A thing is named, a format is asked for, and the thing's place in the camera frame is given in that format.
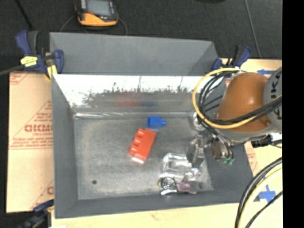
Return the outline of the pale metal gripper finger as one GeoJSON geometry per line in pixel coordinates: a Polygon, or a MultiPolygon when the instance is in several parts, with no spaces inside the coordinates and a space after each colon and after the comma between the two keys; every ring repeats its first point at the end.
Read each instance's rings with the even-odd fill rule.
{"type": "Polygon", "coordinates": [[[204,150],[198,150],[194,154],[194,168],[200,168],[203,161],[205,160],[205,152],[204,150]]]}
{"type": "Polygon", "coordinates": [[[197,146],[195,144],[191,145],[186,153],[187,160],[189,162],[196,162],[197,160],[197,146]]]}

